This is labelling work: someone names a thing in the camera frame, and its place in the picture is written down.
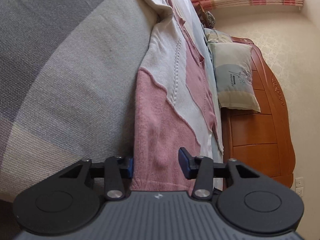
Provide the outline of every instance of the wooden furniture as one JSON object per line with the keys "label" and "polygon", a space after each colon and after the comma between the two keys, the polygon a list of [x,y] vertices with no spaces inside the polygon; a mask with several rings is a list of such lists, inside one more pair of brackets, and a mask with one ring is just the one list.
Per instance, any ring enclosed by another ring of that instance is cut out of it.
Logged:
{"label": "wooden furniture", "polygon": [[232,39],[252,46],[252,85],[261,113],[221,109],[223,159],[236,158],[291,187],[295,154],[280,84],[251,40]]}

